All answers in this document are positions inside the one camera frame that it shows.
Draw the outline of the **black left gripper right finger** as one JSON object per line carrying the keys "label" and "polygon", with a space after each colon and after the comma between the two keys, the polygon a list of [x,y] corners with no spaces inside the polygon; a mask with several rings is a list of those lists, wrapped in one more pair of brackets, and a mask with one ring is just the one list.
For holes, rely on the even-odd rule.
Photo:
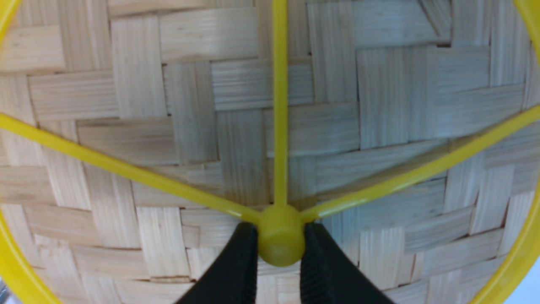
{"label": "black left gripper right finger", "polygon": [[393,303],[345,256],[322,224],[306,224],[304,235],[300,267],[303,304]]}

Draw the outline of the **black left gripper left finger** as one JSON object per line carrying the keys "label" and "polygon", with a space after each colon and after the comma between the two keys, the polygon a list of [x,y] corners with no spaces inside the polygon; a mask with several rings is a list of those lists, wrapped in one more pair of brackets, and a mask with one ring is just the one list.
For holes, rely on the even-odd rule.
{"label": "black left gripper left finger", "polygon": [[218,258],[177,303],[254,304],[257,275],[257,229],[240,223]]}

